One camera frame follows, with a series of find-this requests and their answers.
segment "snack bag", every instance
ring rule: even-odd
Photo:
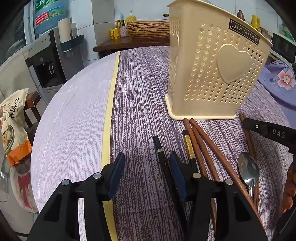
[[[25,131],[24,106],[29,88],[11,94],[0,104],[0,128],[5,154],[11,166],[32,151]]]

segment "wicker tray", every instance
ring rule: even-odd
[[[138,21],[126,24],[128,33],[134,38],[169,39],[170,22],[165,21]]]

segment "purple fabric with flower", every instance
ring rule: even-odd
[[[296,82],[293,70],[277,60],[264,66],[258,81],[279,104],[290,126],[296,129]]]

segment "jianhao label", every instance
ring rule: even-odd
[[[243,25],[239,24],[238,22],[230,19],[229,21],[229,29],[231,29],[234,32],[237,32],[238,34],[241,34],[242,36],[245,36],[247,39],[251,40],[256,45],[259,44],[260,37],[251,32],[249,29],[244,27]]]

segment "basket base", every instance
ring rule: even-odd
[[[169,99],[168,99],[168,94],[165,95],[165,103],[167,105],[167,109],[168,109],[168,114],[169,116],[174,119],[174,120],[177,120],[177,121],[181,121],[183,120],[184,118],[187,118],[187,119],[194,119],[194,120],[231,120],[231,119],[234,119],[237,115],[202,115],[202,116],[177,116],[177,115],[174,115],[172,113],[172,108],[170,106],[170,102],[169,102]]]

